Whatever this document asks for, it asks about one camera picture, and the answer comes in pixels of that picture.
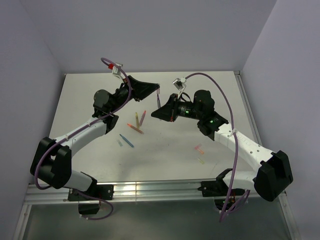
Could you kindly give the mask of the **purple pen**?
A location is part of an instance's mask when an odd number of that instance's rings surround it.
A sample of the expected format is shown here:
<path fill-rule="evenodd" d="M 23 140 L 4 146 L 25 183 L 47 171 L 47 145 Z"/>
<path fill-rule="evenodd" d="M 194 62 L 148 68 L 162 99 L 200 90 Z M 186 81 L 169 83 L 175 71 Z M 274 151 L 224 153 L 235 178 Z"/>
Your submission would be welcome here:
<path fill-rule="evenodd" d="M 161 100 L 160 100 L 160 96 L 158 93 L 156 94 L 156 101 L 157 101 L 157 108 L 158 109 L 161 108 Z"/>

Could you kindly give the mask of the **pink pen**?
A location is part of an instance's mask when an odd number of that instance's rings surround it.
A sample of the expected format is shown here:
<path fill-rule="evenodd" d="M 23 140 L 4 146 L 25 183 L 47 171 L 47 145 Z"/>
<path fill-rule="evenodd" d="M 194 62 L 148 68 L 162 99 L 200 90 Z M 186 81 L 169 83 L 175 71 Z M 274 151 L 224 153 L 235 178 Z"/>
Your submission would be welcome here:
<path fill-rule="evenodd" d="M 146 116 L 146 110 L 144 110 L 143 114 L 141 115 L 141 118 L 140 118 L 140 121 L 139 121 L 139 126 L 141 127 L 142 124 L 143 124 L 143 121 L 145 119 L 145 116 Z"/>

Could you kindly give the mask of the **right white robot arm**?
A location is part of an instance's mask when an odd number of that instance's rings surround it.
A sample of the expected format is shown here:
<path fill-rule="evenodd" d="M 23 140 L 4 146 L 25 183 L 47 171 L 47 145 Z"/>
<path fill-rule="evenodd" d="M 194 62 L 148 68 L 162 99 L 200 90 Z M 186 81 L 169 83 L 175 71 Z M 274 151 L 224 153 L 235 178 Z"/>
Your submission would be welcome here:
<path fill-rule="evenodd" d="M 193 101 L 182 101 L 176 93 L 167 103 L 151 113 L 153 118 L 174 122 L 178 117 L 197 120 L 199 131 L 206 137 L 227 147 L 252 168 L 251 171 L 232 173 L 228 168 L 215 180 L 203 181 L 198 188 L 203 197 L 222 197 L 230 192 L 239 196 L 246 190 L 255 191 L 272 202 L 292 182 L 293 174 L 288 155 L 274 152 L 254 142 L 215 111 L 215 101 L 208 90 L 198 90 Z"/>

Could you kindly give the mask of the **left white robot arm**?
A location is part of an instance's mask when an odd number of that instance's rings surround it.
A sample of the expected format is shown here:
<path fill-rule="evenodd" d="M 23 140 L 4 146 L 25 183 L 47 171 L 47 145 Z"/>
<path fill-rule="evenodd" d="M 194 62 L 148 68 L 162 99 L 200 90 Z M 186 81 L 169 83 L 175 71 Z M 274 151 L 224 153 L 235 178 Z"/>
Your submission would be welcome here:
<path fill-rule="evenodd" d="M 73 170 L 73 156 L 93 140 L 109 133 L 119 119 L 115 113 L 128 101 L 139 102 L 160 88 L 158 83 L 141 82 L 130 75 L 122 81 L 114 93 L 100 89 L 94 94 L 94 112 L 87 122 L 63 136 L 45 137 L 39 142 L 30 167 L 36 185 L 42 180 L 49 188 L 76 189 L 86 200 L 96 197 L 97 180 Z"/>

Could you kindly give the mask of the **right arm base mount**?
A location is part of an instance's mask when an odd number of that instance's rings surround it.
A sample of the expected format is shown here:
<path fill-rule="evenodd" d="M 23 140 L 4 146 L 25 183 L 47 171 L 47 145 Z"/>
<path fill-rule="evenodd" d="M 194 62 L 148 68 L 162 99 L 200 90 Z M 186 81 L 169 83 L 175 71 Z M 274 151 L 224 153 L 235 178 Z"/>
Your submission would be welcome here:
<path fill-rule="evenodd" d="M 222 173 L 220 173 L 215 180 L 206 180 L 200 182 L 200 187 L 197 188 L 198 191 L 201 191 L 203 197 L 223 197 L 223 199 L 215 200 L 215 206 L 219 211 L 223 209 L 225 203 L 225 198 L 228 193 L 228 185 L 223 181 L 224 177 L 231 173 L 232 169 L 227 168 Z M 245 193 L 244 189 L 234 188 L 230 192 L 229 199 L 227 201 L 226 210 L 236 202 L 236 197 L 240 197 Z"/>

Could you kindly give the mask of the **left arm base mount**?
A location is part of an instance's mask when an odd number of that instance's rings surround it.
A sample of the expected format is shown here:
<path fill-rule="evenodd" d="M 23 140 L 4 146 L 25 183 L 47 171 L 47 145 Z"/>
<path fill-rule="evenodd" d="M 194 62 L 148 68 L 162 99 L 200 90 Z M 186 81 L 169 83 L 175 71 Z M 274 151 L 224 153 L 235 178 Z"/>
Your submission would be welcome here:
<path fill-rule="evenodd" d="M 113 184 L 97 184 L 89 191 L 70 189 L 67 197 L 68 202 L 78 202 L 78 213 L 81 218 L 88 221 L 104 220 L 112 215 L 114 206 L 110 203 L 113 199 Z M 104 216 L 95 216 L 102 204 L 109 206 L 109 212 Z"/>

